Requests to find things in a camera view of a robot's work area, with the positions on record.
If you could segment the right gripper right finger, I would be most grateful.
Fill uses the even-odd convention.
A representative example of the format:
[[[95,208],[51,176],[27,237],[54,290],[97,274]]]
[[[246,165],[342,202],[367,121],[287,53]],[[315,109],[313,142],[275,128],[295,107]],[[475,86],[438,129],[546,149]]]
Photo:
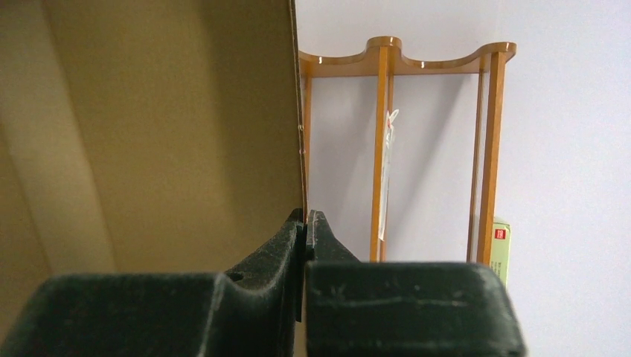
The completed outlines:
[[[309,356],[526,356],[507,290],[478,263],[364,263],[309,214]]]

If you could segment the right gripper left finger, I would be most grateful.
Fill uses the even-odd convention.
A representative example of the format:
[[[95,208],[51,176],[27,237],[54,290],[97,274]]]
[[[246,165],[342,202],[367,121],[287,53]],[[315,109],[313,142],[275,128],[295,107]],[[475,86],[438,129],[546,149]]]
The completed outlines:
[[[226,271],[67,274],[46,280],[3,356],[291,356],[304,214]]]

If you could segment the brown cardboard box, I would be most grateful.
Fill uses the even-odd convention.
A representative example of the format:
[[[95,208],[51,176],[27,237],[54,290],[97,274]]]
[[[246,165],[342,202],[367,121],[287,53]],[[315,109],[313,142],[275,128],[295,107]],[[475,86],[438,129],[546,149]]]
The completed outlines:
[[[1,3],[1,333],[50,276],[221,271],[303,204],[293,1]]]

